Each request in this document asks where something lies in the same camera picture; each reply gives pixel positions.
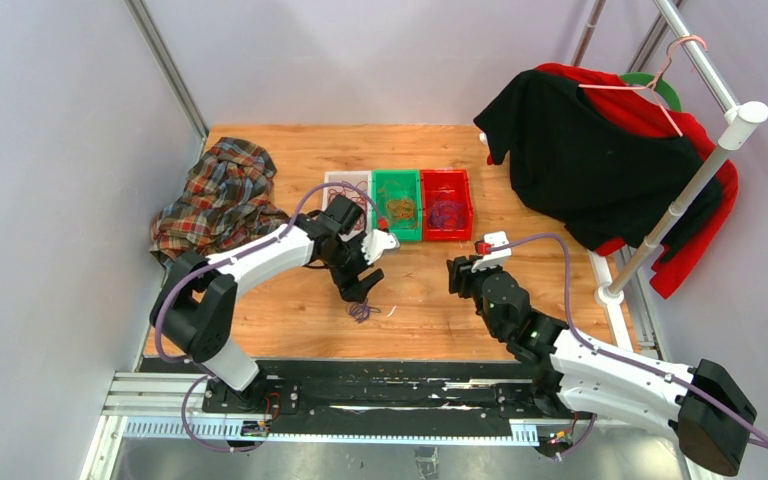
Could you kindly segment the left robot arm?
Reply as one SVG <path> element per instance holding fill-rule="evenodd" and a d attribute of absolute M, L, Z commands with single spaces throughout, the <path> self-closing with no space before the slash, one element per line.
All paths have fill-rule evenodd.
<path fill-rule="evenodd" d="M 351 235 L 363 213 L 339 196 L 325 210 L 296 212 L 276 231 L 233 250 L 179 255 L 149 315 L 157 339 L 171 341 L 229 387 L 228 400 L 239 411 L 258 411 L 267 389 L 256 379 L 256 361 L 231 337 L 237 300 L 285 271 L 319 261 L 343 301 L 365 302 L 384 277 L 375 263 L 400 243 L 386 225 Z"/>

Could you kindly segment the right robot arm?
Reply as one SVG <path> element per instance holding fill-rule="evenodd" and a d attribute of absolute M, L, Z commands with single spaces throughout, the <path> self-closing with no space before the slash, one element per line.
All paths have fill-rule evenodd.
<path fill-rule="evenodd" d="M 675 443 L 695 464 L 739 472 L 757 410 L 720 364 L 655 360 L 582 333 L 531 306 L 527 290 L 479 256 L 447 261 L 450 293 L 474 302 L 492 338 L 535 370 L 531 400 L 542 415 L 564 409 L 624 422 Z"/>

